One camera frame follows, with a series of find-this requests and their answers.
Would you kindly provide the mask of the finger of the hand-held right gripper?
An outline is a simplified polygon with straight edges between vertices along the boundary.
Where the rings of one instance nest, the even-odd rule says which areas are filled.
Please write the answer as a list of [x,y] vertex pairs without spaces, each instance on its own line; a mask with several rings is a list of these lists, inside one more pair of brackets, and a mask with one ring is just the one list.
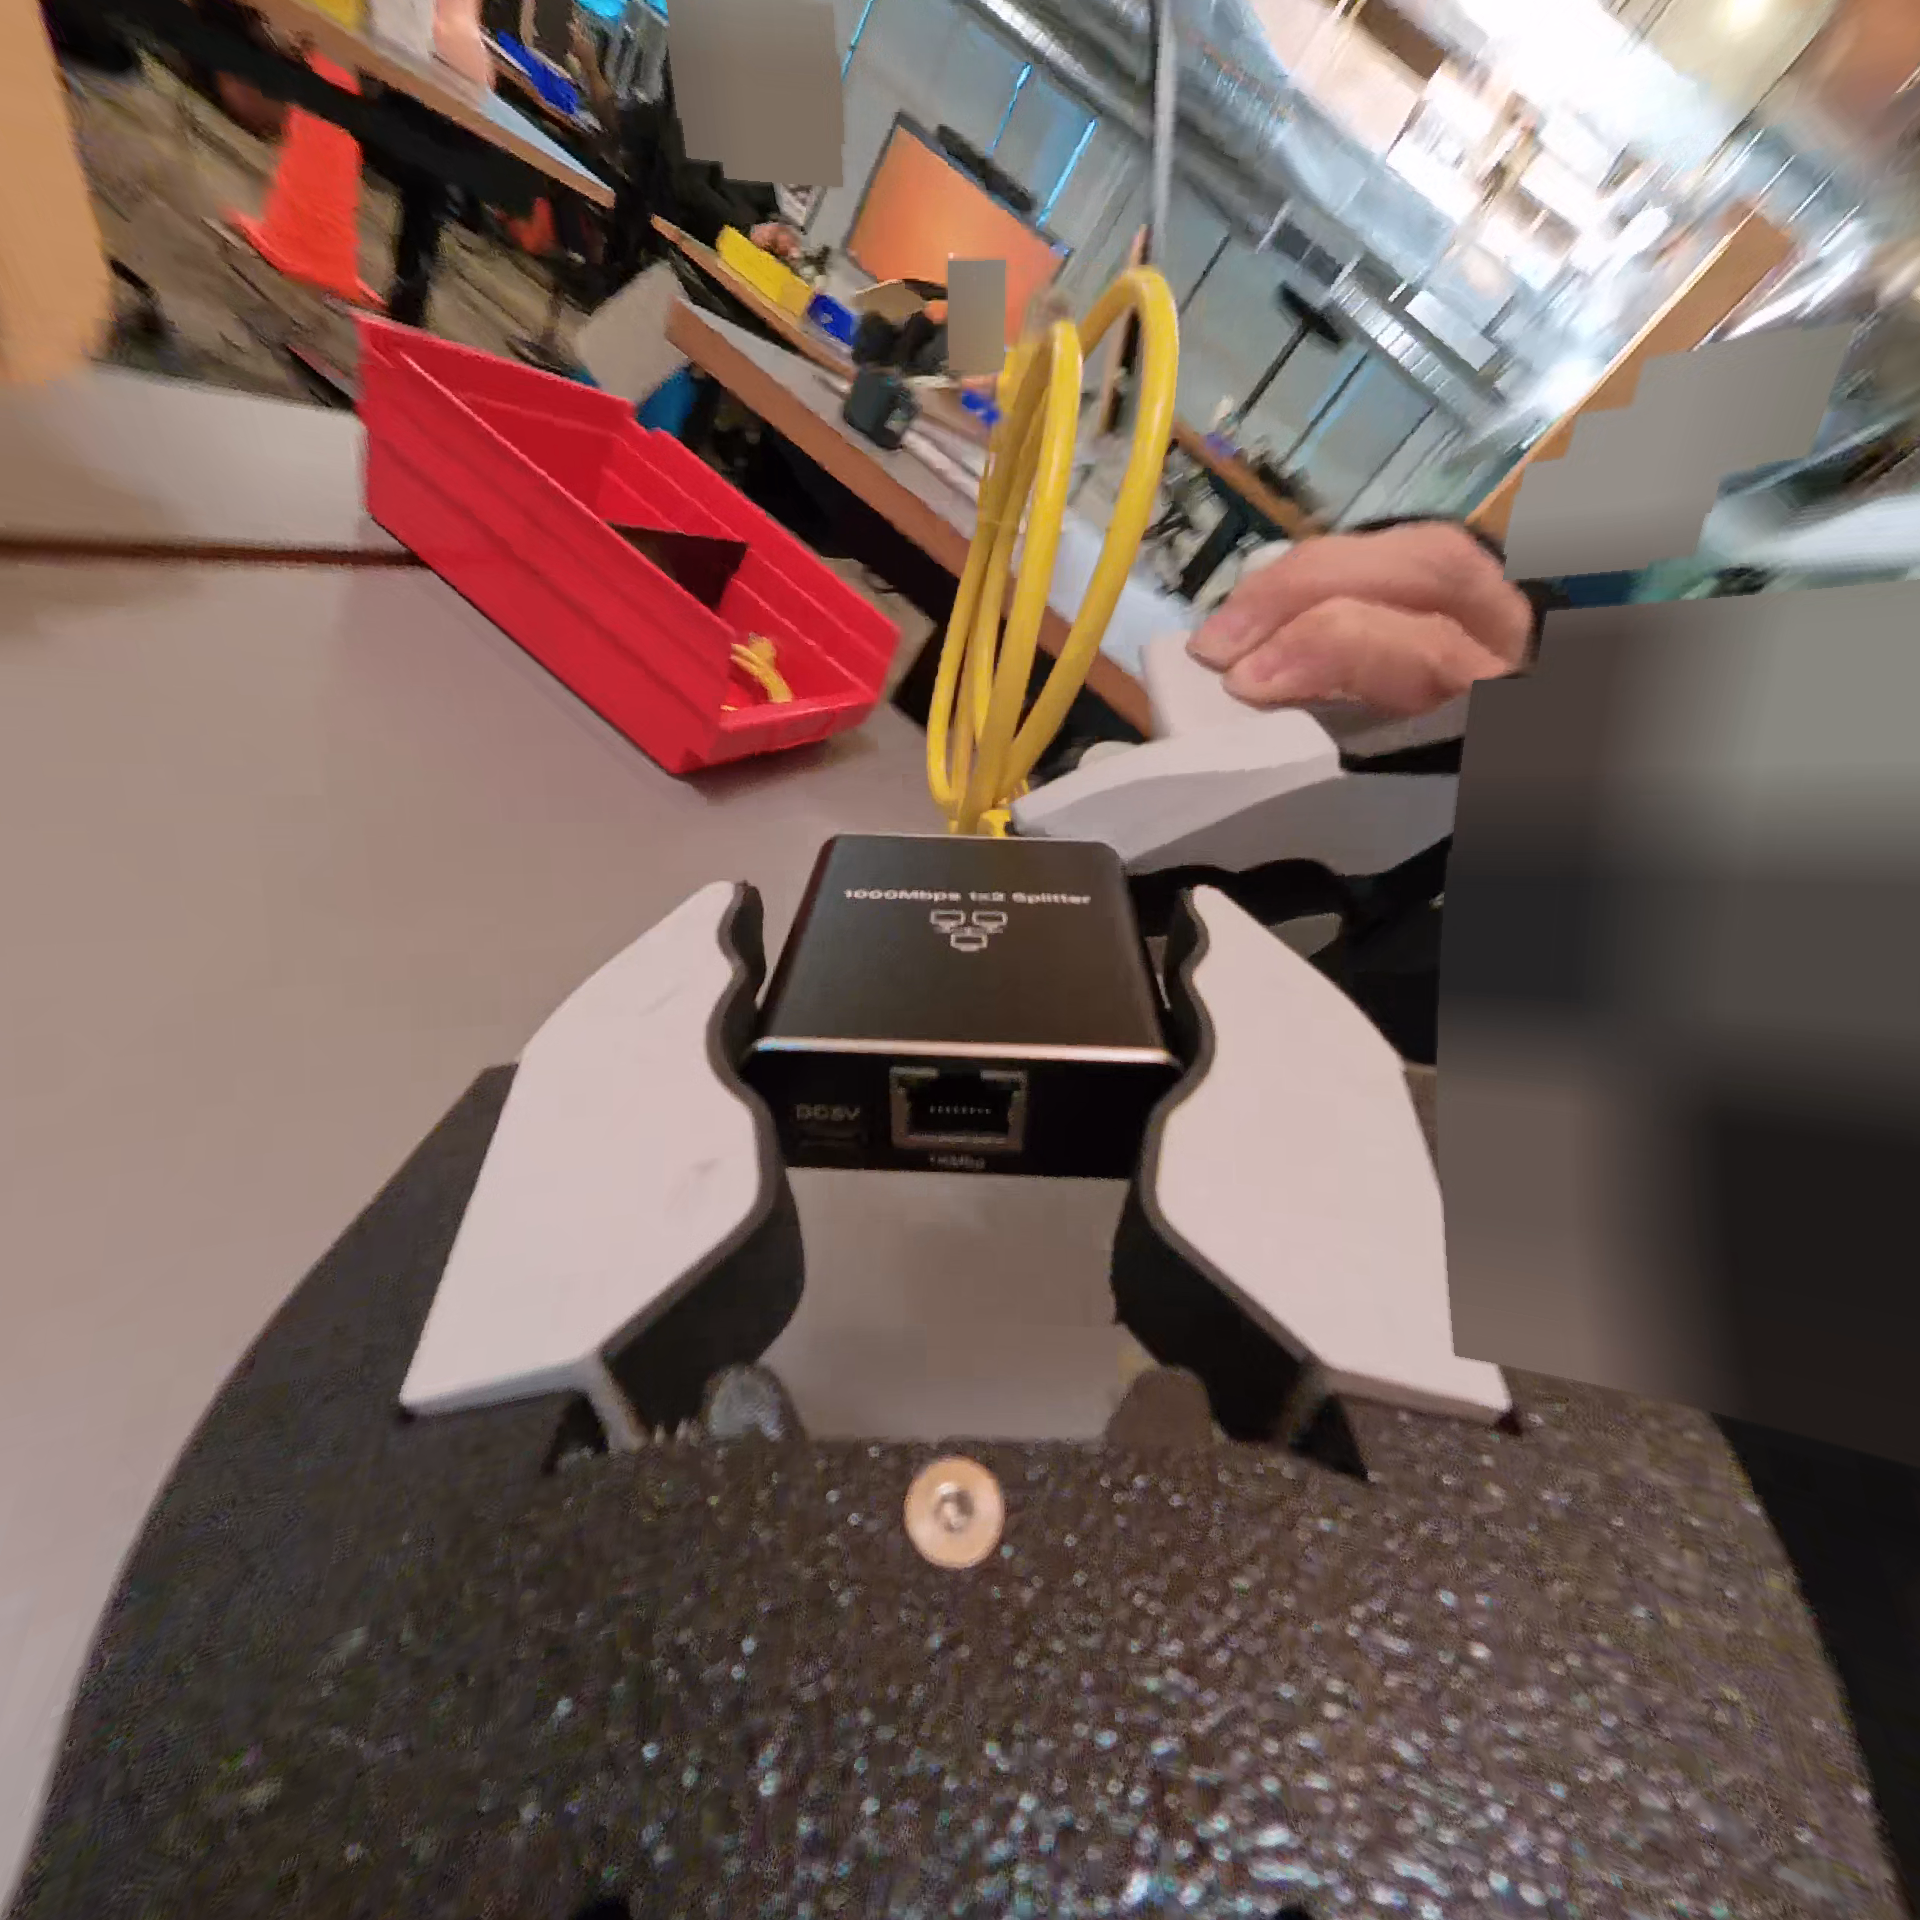
[[1134,876],[1243,874],[1309,862],[1336,874],[1357,840],[1355,776],[1454,774],[1471,701],[1382,719],[1352,708],[1259,709],[1168,631],[1141,656],[1154,731],[1089,756],[1016,799],[1029,838],[1109,845]]

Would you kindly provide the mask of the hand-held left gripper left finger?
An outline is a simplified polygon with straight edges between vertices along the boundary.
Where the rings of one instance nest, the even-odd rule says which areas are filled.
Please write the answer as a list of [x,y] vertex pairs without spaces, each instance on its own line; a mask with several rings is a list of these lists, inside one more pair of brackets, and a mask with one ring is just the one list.
[[743,1077],[763,901],[710,881],[527,1042],[398,1404],[447,1417],[554,1395],[694,1419],[804,1293],[775,1120]]

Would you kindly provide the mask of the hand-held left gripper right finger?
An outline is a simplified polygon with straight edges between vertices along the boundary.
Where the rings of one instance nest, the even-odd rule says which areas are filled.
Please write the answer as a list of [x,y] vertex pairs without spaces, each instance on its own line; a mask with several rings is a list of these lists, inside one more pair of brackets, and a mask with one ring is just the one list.
[[1125,1329],[1240,1441],[1299,1443],[1336,1401],[1508,1424],[1500,1366],[1454,1350],[1443,1192],[1384,1034],[1212,886],[1173,909],[1165,992],[1184,1071],[1116,1225]]

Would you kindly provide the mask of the black ethernet splitter box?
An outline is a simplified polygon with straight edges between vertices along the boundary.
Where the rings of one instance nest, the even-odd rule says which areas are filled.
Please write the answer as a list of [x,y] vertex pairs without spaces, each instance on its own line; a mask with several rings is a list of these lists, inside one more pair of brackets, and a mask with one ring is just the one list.
[[831,840],[741,1056],[791,1167],[1097,1181],[1180,1070],[1121,856],[1022,835]]

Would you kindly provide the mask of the red plastic bin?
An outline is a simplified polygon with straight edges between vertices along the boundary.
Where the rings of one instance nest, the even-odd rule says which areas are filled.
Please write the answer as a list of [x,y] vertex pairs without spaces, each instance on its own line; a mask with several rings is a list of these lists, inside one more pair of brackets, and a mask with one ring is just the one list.
[[[630,401],[363,315],[356,415],[371,517],[665,771],[819,746],[880,701],[896,624]],[[613,521],[751,551],[708,609]]]

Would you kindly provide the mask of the person's right hand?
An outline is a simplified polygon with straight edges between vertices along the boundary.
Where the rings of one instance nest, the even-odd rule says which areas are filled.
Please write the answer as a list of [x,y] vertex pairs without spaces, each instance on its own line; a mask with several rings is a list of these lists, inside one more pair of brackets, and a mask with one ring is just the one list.
[[1536,626],[1473,528],[1396,519],[1259,550],[1187,651],[1251,708],[1422,718],[1518,671]]

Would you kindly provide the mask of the black bin divider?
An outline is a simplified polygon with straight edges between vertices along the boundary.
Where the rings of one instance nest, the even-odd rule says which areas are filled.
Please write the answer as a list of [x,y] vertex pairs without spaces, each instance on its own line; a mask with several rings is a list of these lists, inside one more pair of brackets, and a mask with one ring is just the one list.
[[727,536],[623,521],[613,521],[610,532],[708,612],[723,608],[745,560],[751,556],[751,546],[745,539]]

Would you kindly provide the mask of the orange display screen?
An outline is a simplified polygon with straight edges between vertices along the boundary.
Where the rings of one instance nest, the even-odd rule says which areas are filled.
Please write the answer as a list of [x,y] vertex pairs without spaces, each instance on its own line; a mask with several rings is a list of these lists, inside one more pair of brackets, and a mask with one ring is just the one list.
[[918,120],[894,116],[859,195],[842,256],[876,281],[949,281],[949,265],[999,260],[1007,267],[1007,323],[1019,331],[1035,299],[1060,275],[1070,248],[1004,203]]

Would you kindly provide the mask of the yellow plastic bin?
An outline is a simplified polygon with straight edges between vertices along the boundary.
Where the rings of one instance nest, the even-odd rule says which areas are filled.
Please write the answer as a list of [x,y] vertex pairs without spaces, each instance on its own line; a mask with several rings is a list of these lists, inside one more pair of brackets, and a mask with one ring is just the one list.
[[723,227],[715,249],[728,271],[751,286],[760,299],[795,317],[808,311],[811,281],[778,252],[760,248],[748,232]]

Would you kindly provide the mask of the orange traffic cone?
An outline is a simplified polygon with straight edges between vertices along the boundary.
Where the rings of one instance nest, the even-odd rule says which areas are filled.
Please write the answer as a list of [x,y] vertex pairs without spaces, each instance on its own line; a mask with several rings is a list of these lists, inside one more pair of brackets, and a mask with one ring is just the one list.
[[289,108],[278,157],[258,214],[239,207],[227,230],[276,274],[354,308],[383,311],[360,267],[365,157],[354,136],[302,108]]

